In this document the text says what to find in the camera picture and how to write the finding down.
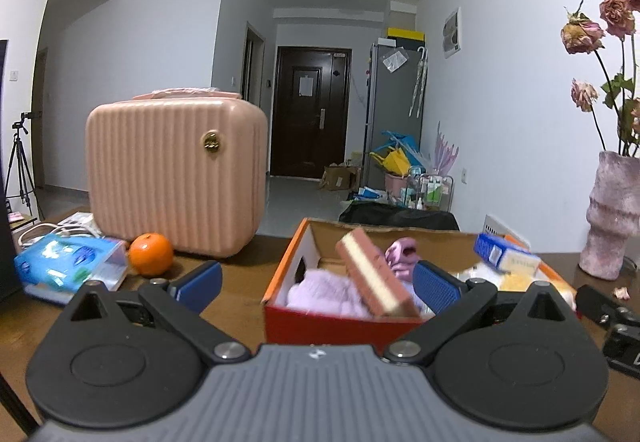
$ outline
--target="red box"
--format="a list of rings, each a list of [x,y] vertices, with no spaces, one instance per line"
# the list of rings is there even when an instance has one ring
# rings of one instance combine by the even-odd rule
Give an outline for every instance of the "red box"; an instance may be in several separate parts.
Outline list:
[[[308,314],[286,307],[296,272],[324,268],[346,275],[335,244],[357,226],[306,218],[287,247],[262,299],[268,343],[281,345],[373,345],[382,352],[390,342],[422,323],[418,318],[372,318],[362,320]],[[475,234],[427,231],[413,228],[363,227],[375,245],[386,250],[399,238],[410,236],[418,254],[449,272],[460,272],[480,261],[474,253]]]

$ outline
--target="plastic wrap on handle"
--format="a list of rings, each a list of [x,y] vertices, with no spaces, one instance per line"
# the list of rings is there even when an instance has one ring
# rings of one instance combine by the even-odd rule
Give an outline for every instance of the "plastic wrap on handle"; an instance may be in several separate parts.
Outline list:
[[[150,94],[135,96],[132,99],[181,99],[192,97],[226,97],[240,99],[240,94],[236,92],[223,92],[217,88],[167,88],[165,90],[154,90]]]

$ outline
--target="pink suitcase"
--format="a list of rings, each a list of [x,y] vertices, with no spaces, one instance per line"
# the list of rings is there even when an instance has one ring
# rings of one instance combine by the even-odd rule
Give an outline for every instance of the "pink suitcase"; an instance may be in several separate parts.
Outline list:
[[[89,199],[108,236],[160,232],[226,258],[264,213],[267,119],[238,94],[174,88],[98,106],[86,124]]]

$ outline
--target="orange fruit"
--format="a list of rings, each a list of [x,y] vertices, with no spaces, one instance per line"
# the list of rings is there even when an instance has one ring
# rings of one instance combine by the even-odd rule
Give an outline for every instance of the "orange fruit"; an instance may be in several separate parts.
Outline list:
[[[174,247],[162,234],[147,232],[129,247],[129,263],[140,276],[155,278],[174,262]]]

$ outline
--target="vase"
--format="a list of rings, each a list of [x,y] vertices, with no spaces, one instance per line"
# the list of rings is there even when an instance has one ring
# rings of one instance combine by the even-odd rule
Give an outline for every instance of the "vase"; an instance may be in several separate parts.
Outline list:
[[[626,241],[640,232],[640,158],[601,151],[589,200],[591,229],[580,254],[580,268],[612,281],[620,274]]]

